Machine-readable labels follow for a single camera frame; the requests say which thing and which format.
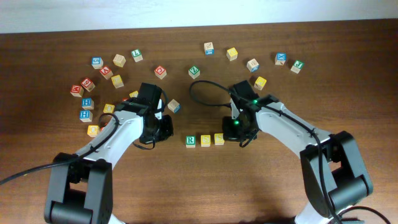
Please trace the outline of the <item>yellow S block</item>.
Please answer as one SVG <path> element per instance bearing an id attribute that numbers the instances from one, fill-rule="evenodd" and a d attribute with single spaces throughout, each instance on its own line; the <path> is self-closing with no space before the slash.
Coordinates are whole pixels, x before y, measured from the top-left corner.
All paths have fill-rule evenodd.
<path id="1" fill-rule="evenodd" d="M 224 144 L 223 133 L 215 133 L 214 135 L 215 145 L 221 146 Z"/>
<path id="2" fill-rule="evenodd" d="M 201 147 L 210 147 L 211 146 L 211 136 L 210 135 L 201 135 L 200 136 L 200 144 L 201 144 Z"/>

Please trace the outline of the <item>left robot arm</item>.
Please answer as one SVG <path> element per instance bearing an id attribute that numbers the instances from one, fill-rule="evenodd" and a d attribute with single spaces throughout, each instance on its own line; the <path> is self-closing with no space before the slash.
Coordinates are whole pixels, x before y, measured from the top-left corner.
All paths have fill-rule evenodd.
<path id="1" fill-rule="evenodd" d="M 155 148 L 174 133 L 163 115 L 167 97 L 153 84 L 142 83 L 137 97 L 118 104 L 109 123 L 74 154 L 54 158 L 44 219 L 47 223 L 119 223 L 113 214 L 113 169 L 130 145 Z"/>

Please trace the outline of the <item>green R block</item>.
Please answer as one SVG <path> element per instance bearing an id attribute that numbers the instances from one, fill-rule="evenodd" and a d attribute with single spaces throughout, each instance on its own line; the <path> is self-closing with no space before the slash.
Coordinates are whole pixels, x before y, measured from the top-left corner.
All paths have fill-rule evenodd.
<path id="1" fill-rule="evenodd" d="M 196 146 L 196 137 L 195 136 L 186 136 L 185 145 L 186 145 L 186 147 L 195 147 Z"/>

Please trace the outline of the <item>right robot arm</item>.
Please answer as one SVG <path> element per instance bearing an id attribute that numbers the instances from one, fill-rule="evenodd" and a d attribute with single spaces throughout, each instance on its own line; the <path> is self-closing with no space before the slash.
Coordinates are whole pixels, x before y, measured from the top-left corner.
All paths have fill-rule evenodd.
<path id="1" fill-rule="evenodd" d="M 228 93 L 231 116 L 223 118 L 224 140 L 246 147 L 263 132 L 300 159 L 308 203 L 287 223 L 328 223 L 372 194 L 373 183 L 350 133 L 312 126 L 276 97 L 260 97 L 247 81 L 234 84 Z"/>

